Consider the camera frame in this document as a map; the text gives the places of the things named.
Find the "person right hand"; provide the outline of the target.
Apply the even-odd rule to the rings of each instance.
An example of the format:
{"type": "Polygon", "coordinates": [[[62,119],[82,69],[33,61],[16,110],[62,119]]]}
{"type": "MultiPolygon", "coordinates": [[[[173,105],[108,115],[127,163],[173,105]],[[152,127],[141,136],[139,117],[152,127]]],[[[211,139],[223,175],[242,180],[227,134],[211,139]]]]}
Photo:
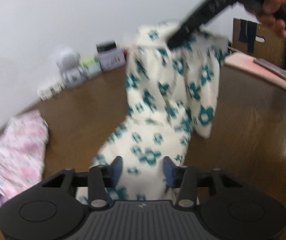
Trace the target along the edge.
{"type": "Polygon", "coordinates": [[[266,25],[278,36],[286,38],[285,21],[277,20],[274,16],[283,5],[286,5],[286,0],[265,0],[262,6],[262,12],[253,12],[253,14],[261,24],[266,25]]]}

